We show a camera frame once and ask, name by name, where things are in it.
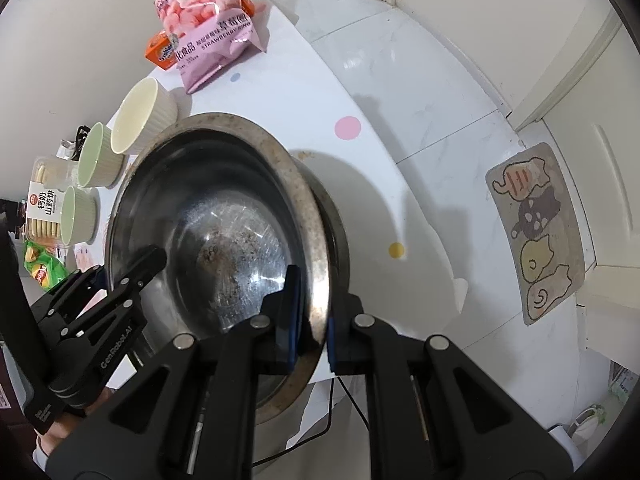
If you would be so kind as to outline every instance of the white table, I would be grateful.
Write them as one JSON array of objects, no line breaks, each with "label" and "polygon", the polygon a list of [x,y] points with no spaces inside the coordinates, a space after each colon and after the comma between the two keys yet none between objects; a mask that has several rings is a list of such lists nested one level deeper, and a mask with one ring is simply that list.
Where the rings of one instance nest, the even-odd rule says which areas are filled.
[{"label": "white table", "polygon": [[[277,7],[258,0],[257,8],[266,53],[249,47],[192,96],[185,95],[175,67],[156,68],[150,76],[174,95],[181,118],[227,112],[274,135],[334,200],[350,248],[350,291],[365,311],[405,335],[426,338],[441,331],[461,311],[466,281],[454,279],[440,238],[334,74]],[[94,190],[99,221],[95,239],[75,248],[81,269],[104,262],[104,237],[121,181]],[[323,361],[313,380],[330,376]]]}]

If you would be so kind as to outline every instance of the yellow dot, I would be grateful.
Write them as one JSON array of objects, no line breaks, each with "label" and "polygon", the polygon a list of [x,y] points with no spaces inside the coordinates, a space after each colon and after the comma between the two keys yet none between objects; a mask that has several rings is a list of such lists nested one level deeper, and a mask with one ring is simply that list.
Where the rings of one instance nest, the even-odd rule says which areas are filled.
[{"label": "yellow dot", "polygon": [[404,255],[404,245],[400,242],[393,242],[389,245],[389,256],[392,258],[402,258]]}]

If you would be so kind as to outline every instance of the white ceramic bowl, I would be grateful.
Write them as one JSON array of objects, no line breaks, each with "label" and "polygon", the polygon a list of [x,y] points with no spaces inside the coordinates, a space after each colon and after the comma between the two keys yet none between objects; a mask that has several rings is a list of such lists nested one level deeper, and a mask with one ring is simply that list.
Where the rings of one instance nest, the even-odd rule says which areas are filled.
[{"label": "white ceramic bowl", "polygon": [[123,160],[124,155],[111,150],[111,130],[102,123],[95,123],[80,153],[78,184],[81,187],[110,186],[118,177]]},{"label": "white ceramic bowl", "polygon": [[72,186],[66,188],[60,221],[63,244],[71,246],[92,238],[96,209],[95,200],[87,192]]},{"label": "white ceramic bowl", "polygon": [[178,105],[153,78],[136,83],[120,105],[111,133],[114,153],[136,155],[178,118]]}]

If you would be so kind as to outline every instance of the tile floor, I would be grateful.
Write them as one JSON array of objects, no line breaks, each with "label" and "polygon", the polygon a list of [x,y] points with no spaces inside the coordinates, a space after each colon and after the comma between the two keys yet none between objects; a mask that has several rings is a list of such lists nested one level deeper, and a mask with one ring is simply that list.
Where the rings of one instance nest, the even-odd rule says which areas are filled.
[{"label": "tile floor", "polygon": [[[468,280],[463,313],[447,335],[543,426],[568,423],[604,396],[609,362],[580,349],[574,298],[524,325],[510,248],[484,182],[489,168],[525,147],[553,146],[546,126],[515,134],[453,55],[384,2],[274,1],[368,117],[455,276]],[[589,267],[593,246],[578,220]]]}]

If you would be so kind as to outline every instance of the bath mat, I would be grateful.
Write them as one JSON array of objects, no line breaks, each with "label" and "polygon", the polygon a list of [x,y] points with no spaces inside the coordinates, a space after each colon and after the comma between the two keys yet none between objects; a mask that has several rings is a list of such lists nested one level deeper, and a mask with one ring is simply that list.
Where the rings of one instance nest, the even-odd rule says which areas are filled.
[{"label": "bath mat", "polygon": [[574,206],[545,142],[489,170],[486,183],[511,245],[524,322],[532,324],[584,283]]}]

